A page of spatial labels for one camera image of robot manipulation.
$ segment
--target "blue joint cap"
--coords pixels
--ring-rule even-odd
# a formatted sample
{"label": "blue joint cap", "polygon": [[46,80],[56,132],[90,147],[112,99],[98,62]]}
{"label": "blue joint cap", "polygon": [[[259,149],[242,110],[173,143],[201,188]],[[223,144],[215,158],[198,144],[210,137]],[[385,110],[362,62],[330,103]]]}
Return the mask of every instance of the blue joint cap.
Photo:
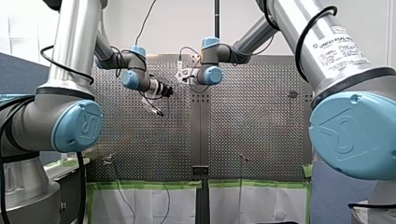
{"label": "blue joint cap", "polygon": [[396,179],[396,102],[362,91],[327,97],[311,114],[309,135],[334,170],[358,179]]}
{"label": "blue joint cap", "polygon": [[102,109],[94,101],[70,105],[59,117],[51,135],[52,147],[62,153],[80,152],[96,142],[103,125]]}
{"label": "blue joint cap", "polygon": [[217,66],[210,66],[204,72],[204,82],[208,86],[217,85],[222,81],[222,69]]}
{"label": "blue joint cap", "polygon": [[143,47],[141,47],[141,46],[137,46],[137,45],[132,46],[131,47],[131,51],[143,56],[144,58],[146,58],[146,50]]}
{"label": "blue joint cap", "polygon": [[135,91],[139,88],[139,77],[136,72],[128,70],[122,74],[121,83],[125,88]]}
{"label": "blue joint cap", "polygon": [[216,46],[220,43],[217,37],[210,36],[202,40],[202,49],[208,49],[210,47]]}

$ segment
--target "label sticker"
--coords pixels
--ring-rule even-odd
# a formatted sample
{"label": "label sticker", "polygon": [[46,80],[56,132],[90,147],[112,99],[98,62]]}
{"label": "label sticker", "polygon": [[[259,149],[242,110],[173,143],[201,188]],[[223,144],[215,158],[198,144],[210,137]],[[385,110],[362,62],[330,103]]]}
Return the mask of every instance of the label sticker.
{"label": "label sticker", "polygon": [[368,63],[352,37],[337,34],[325,37],[312,45],[314,56],[325,70],[341,70],[349,64]]}
{"label": "label sticker", "polygon": [[347,33],[347,29],[342,26],[334,26],[334,27],[332,27],[332,29],[334,30],[334,32],[336,34],[346,34]]}

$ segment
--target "pegboard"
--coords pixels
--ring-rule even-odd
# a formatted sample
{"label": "pegboard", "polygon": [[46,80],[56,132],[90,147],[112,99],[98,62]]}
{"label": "pegboard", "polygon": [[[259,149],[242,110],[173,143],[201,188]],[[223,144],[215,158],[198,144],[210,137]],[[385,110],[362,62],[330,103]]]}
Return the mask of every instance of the pegboard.
{"label": "pegboard", "polygon": [[223,64],[224,79],[211,90],[209,177],[301,180],[311,91],[291,57],[254,59]]}
{"label": "pegboard", "polygon": [[[114,70],[93,69],[92,91],[105,126],[89,181],[193,179],[193,165],[208,165],[210,178],[301,180],[302,165],[310,162],[310,90],[292,57],[257,56],[249,64],[221,67],[222,83],[196,94],[174,78],[177,55],[149,57],[149,72],[175,88],[169,107],[167,99],[156,102],[164,118],[146,111],[141,96],[123,88]],[[290,97],[294,92],[297,97]],[[104,165],[110,154],[113,164]]]}
{"label": "pegboard", "polygon": [[[145,110],[139,93],[124,88],[114,70],[92,70],[92,91],[103,107],[105,123],[89,181],[191,179],[190,95],[189,87],[174,78],[177,56],[148,58],[148,72],[174,87],[169,99],[155,101],[163,117]],[[102,158],[110,154],[113,164],[104,165]]]}

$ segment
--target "wire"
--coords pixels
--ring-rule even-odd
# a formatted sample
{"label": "wire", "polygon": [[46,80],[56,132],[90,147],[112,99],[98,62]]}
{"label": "wire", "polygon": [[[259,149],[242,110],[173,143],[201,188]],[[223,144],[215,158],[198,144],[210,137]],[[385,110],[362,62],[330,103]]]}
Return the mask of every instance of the wire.
{"label": "wire", "polygon": [[134,221],[132,222],[132,224],[134,224],[136,222],[136,213],[134,212],[134,209],[132,208],[132,206],[128,203],[128,201],[126,201],[125,197],[123,196],[121,189],[120,189],[120,180],[117,179],[117,189],[119,190],[119,194],[122,198],[122,200],[125,202],[125,204],[129,207],[129,209],[131,210],[131,212],[134,214]]}
{"label": "wire", "polygon": [[45,47],[45,48],[43,48],[42,50],[40,50],[40,54],[41,54],[41,56],[42,56],[45,60],[49,61],[50,63],[55,64],[56,66],[62,68],[63,70],[65,70],[65,71],[67,71],[67,72],[74,73],[74,74],[76,74],[76,75],[79,75],[79,76],[81,76],[81,77],[85,77],[85,78],[89,79],[89,80],[90,80],[90,85],[94,82],[93,77],[91,77],[90,75],[87,75],[87,74],[78,72],[78,71],[73,70],[73,69],[71,69],[71,68],[69,68],[69,67],[66,67],[65,65],[62,65],[62,64],[60,64],[60,63],[57,63],[57,62],[53,61],[47,54],[44,53],[45,51],[47,51],[47,50],[49,50],[49,49],[53,49],[53,45],[48,46],[48,47]]}
{"label": "wire", "polygon": [[87,198],[87,179],[85,178],[85,165],[84,159],[82,158],[81,152],[76,152],[78,159],[78,170],[79,170],[79,186],[80,186],[80,201],[79,201],[79,209],[77,216],[77,224],[84,223],[84,215],[85,215],[85,202]]}
{"label": "wire", "polygon": [[[191,69],[190,77],[194,77],[194,76],[192,75],[192,72],[194,71],[194,69],[196,68],[196,66],[198,65],[198,63],[199,63],[200,61],[201,61],[201,60],[198,60],[198,61],[196,62],[196,64],[194,65],[194,67]],[[203,91],[196,91],[196,90],[192,87],[192,85],[191,85],[191,79],[190,79],[190,78],[189,78],[189,86],[190,86],[191,91],[193,91],[193,92],[195,92],[195,93],[197,93],[197,94],[204,93],[204,92],[207,91],[207,89],[209,89],[209,86],[206,86],[206,88],[205,88]]]}
{"label": "wire", "polygon": [[124,61],[124,57],[123,57],[121,51],[120,51],[118,48],[116,48],[116,47],[114,47],[114,46],[111,46],[111,48],[114,49],[114,50],[116,50],[117,53],[120,55],[120,57],[119,57],[119,56],[116,54],[116,64],[117,64],[116,77],[119,77],[120,74],[121,74],[121,71],[122,71],[122,66],[123,66],[123,64],[124,64],[124,62],[125,62],[125,61]]}
{"label": "wire", "polygon": [[149,97],[147,97],[146,94],[144,94],[142,91],[138,91],[138,92],[139,92],[139,94],[140,94],[142,97],[146,98],[146,100],[159,100],[159,99],[162,99],[162,98],[163,98],[163,96],[160,96],[160,97],[157,97],[157,98],[149,98]]}
{"label": "wire", "polygon": [[257,52],[257,53],[252,53],[250,56],[256,56],[256,55],[259,55],[259,54],[265,52],[268,48],[270,48],[271,44],[272,44],[273,41],[274,41],[274,38],[275,38],[275,36],[273,35],[273,36],[271,37],[270,42],[268,43],[268,45],[267,45],[264,49],[260,50],[260,51]]}
{"label": "wire", "polygon": [[394,204],[362,204],[362,203],[349,203],[347,205],[350,209],[354,207],[360,208],[373,208],[373,209],[395,209],[396,203]]}
{"label": "wire", "polygon": [[[5,108],[17,104],[16,107],[10,110],[10,112],[7,114],[6,119],[4,120],[3,124],[0,126],[0,141],[2,139],[4,130],[8,126],[8,124],[12,121],[13,117],[15,114],[20,111],[21,108],[24,106],[30,104],[33,102],[35,99],[34,96],[23,96],[23,97],[18,97],[14,98],[12,100],[9,100],[3,104],[0,105],[0,111],[4,110]],[[6,174],[4,170],[4,163],[3,163],[3,152],[1,149],[1,142],[0,142],[0,208],[1,208],[1,216],[3,219],[4,224],[10,224],[8,214],[7,214],[7,202],[6,202]]]}
{"label": "wire", "polygon": [[295,52],[295,63],[296,63],[296,67],[297,67],[297,71],[300,74],[300,76],[306,81],[308,82],[308,79],[306,78],[305,74],[304,74],[304,69],[303,66],[301,64],[301,53],[302,53],[302,49],[303,49],[303,45],[304,45],[304,41],[306,36],[308,35],[309,31],[312,29],[312,27],[317,23],[317,21],[319,19],[321,19],[323,16],[327,15],[327,12],[329,12],[330,10],[333,11],[333,15],[336,16],[337,12],[338,12],[338,8],[335,6],[330,6],[330,7],[325,7],[323,8],[317,15],[315,15],[309,22],[308,24],[305,26],[305,28],[303,29],[303,32],[300,34],[300,37],[298,39],[297,42],[297,46],[296,46],[296,52]]}
{"label": "wire", "polygon": [[275,25],[270,19],[270,13],[268,12],[268,0],[264,0],[264,16],[270,26],[278,31],[280,31],[279,27]]}
{"label": "wire", "polygon": [[143,58],[142,55],[140,55],[140,54],[138,54],[138,53],[136,53],[136,52],[133,52],[133,51],[131,51],[131,50],[129,50],[129,49],[123,49],[123,50],[121,51],[121,53],[123,53],[123,52],[128,52],[128,53],[134,54],[134,56],[136,56],[137,58],[139,58],[140,61],[145,65],[145,68],[144,68],[143,70],[144,70],[145,72],[147,71],[148,65],[147,65],[147,63],[146,63],[146,59]]}
{"label": "wire", "polygon": [[125,204],[129,207],[129,209],[131,210],[132,214],[134,214],[134,221],[133,224],[136,222],[136,213],[134,212],[134,209],[132,208],[132,206],[128,203],[128,201],[126,201],[125,197],[123,196],[121,189],[120,189],[120,175],[119,175],[119,170],[117,169],[117,165],[115,163],[116,161],[113,161],[113,168],[114,168],[114,172],[116,173],[116,183],[117,183],[117,189],[119,190],[119,194],[122,198],[122,200],[125,202]]}
{"label": "wire", "polygon": [[165,220],[168,218],[169,215],[169,210],[171,208],[171,194],[169,193],[169,189],[166,187],[165,183],[163,183],[163,187],[166,189],[166,193],[168,194],[168,208],[166,211],[166,215],[163,218],[163,221],[160,224],[163,224],[165,222]]}
{"label": "wire", "polygon": [[230,56],[229,56],[228,62],[231,60],[231,56],[233,56],[233,58],[235,59],[235,63],[231,63],[231,64],[232,64],[234,67],[238,66],[238,64],[239,64],[239,62],[238,62],[238,56],[237,56],[236,53],[235,53],[237,50],[233,50],[233,48],[232,48],[231,46],[226,45],[226,44],[221,44],[221,45],[227,47],[228,50],[230,51]]}
{"label": "wire", "polygon": [[193,49],[193,48],[191,48],[191,47],[188,47],[188,46],[185,46],[185,47],[183,47],[183,48],[180,49],[180,53],[178,54],[178,60],[179,60],[179,61],[181,61],[181,52],[183,51],[183,49],[189,49],[189,50],[191,50],[192,52],[194,52],[194,53],[196,53],[196,54],[199,55],[198,51],[196,51],[195,49]]}
{"label": "wire", "polygon": [[154,108],[154,109],[156,110],[156,113],[157,113],[159,116],[163,117],[163,112],[162,112],[157,106],[155,106],[154,104],[152,104],[152,103],[149,101],[149,98],[146,96],[146,94],[142,93],[141,91],[140,91],[139,93],[140,93],[140,95],[141,95],[143,98],[145,98],[146,102],[147,102],[152,108]]}
{"label": "wire", "polygon": [[142,28],[140,29],[140,33],[139,33],[139,35],[137,36],[136,41],[134,42],[135,45],[137,45],[137,42],[139,41],[139,37],[142,35],[143,30],[145,29],[146,21],[148,20],[149,14],[150,14],[150,12],[151,12],[151,10],[152,10],[152,8],[154,7],[154,4],[155,4],[156,2],[157,2],[157,0],[154,0],[154,1],[152,1],[152,3],[151,3],[151,7],[150,7],[149,10],[148,10],[148,14],[146,15],[145,20],[143,21]]}

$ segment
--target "green tape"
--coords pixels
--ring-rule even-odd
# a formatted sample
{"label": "green tape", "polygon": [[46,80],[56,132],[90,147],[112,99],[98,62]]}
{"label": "green tape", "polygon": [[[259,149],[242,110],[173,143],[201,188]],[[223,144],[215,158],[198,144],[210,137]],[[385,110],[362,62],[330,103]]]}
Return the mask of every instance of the green tape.
{"label": "green tape", "polygon": [[92,224],[92,205],[93,205],[93,194],[97,190],[107,190],[107,189],[165,189],[163,186],[165,184],[166,188],[172,189],[200,189],[202,187],[201,181],[180,181],[180,182],[148,182],[148,181],[119,181],[117,182],[96,182],[88,183],[87,185],[87,214],[88,214],[88,224]]}
{"label": "green tape", "polygon": [[311,178],[312,177],[312,168],[313,168],[312,164],[303,165],[305,178]]}
{"label": "green tape", "polygon": [[50,167],[56,166],[56,165],[59,165],[59,162],[55,161],[55,162],[52,162],[52,163],[49,163],[49,164],[45,165],[44,167],[50,168]]}
{"label": "green tape", "polygon": [[[239,188],[241,180],[209,180],[209,187],[212,189]],[[275,189],[307,189],[309,182],[277,182],[265,180],[242,180],[242,186],[263,187]]]}
{"label": "green tape", "polygon": [[[201,181],[180,181],[180,182],[148,182],[148,181],[120,181],[120,189],[200,189],[202,187]],[[89,183],[89,189],[104,190],[104,189],[118,189],[117,182],[98,182]]]}
{"label": "green tape", "polygon": [[87,214],[88,214],[88,224],[92,224],[92,205],[93,205],[93,193],[92,188],[87,188]]}
{"label": "green tape", "polygon": [[64,161],[62,163],[62,166],[66,166],[66,167],[78,166],[78,162],[77,161]]}
{"label": "green tape", "polygon": [[311,189],[312,186],[309,184],[306,189],[306,208],[305,208],[305,224],[310,224],[311,222]]}

